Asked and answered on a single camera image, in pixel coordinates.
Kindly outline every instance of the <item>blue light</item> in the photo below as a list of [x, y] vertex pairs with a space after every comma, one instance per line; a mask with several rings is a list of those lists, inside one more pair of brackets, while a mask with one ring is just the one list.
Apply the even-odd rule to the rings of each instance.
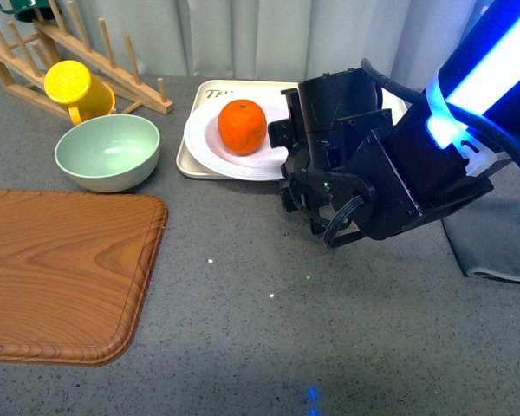
[[309, 397], [312, 401], [316, 400], [318, 397], [318, 393], [312, 386], [309, 387]]
[[[520, 18], [457, 85], [446, 101], [471, 113], [483, 115], [519, 82]], [[451, 143], [458, 144], [463, 139], [460, 130], [465, 130], [466, 126], [451, 119], [446, 107], [439, 105], [439, 98], [435, 100], [436, 94], [441, 94], [439, 88], [426, 92], [428, 101], [433, 98], [433, 103], [437, 102], [438, 106], [430, 104], [433, 115], [426, 123], [428, 132], [442, 149]]]

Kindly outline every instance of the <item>wooden dish rack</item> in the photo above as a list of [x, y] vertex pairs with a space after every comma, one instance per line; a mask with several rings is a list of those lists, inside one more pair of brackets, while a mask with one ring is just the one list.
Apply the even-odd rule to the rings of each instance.
[[[130, 114], [141, 106], [148, 107], [162, 114], [168, 114], [173, 110], [173, 102], [166, 97], [166, 86], [163, 78], [158, 78], [158, 90], [149, 87], [140, 79], [129, 34], [125, 34], [124, 39], [129, 61], [131, 62], [132, 73], [127, 72], [116, 64], [107, 33], [106, 21], [103, 18], [99, 19], [99, 24], [107, 56], [103, 56], [92, 49], [87, 31], [73, 1], [68, 2], [68, 8], [74, 18], [81, 40], [70, 35], [66, 30], [55, 0], [49, 0], [49, 4], [54, 13], [55, 24], [45, 20], [40, 11], [36, 9], [37, 19], [33, 21], [36, 29], [35, 34], [23, 38], [16, 25], [10, 21], [8, 22], [8, 28], [15, 40], [14, 42], [7, 42], [0, 30], [0, 82], [8, 93], [35, 104], [52, 114], [70, 120], [69, 114], [43, 93], [46, 73], [38, 68], [27, 46], [30, 44], [42, 65], [48, 70], [61, 60], [56, 47], [56, 44], [59, 44], [76, 54], [85, 63], [98, 69], [100, 73], [96, 75], [106, 82], [117, 96], [131, 103], [128, 107], [119, 111], [119, 113]], [[13, 49], [21, 50], [22, 55], [19, 56], [14, 53]], [[16, 72], [29, 83], [26, 85], [17, 83], [10, 71]]]

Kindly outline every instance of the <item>green bowl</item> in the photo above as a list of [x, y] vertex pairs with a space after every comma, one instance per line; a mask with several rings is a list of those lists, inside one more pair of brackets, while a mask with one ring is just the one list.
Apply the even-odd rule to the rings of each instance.
[[145, 180], [158, 164], [159, 131], [137, 115], [104, 115], [65, 133], [54, 155], [57, 165], [79, 186], [120, 192]]

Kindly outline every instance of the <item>orange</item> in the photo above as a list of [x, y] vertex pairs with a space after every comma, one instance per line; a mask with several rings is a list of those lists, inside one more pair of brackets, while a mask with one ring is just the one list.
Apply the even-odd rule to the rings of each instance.
[[218, 131], [231, 152], [239, 155], [255, 152], [268, 132], [266, 114], [254, 101], [231, 101], [219, 112]]

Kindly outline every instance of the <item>yellow cup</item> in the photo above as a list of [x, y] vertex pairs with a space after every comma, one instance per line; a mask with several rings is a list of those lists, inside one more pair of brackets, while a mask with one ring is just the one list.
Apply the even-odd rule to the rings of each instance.
[[44, 78], [46, 95], [69, 111], [73, 124], [112, 112], [115, 94], [78, 61], [60, 61]]

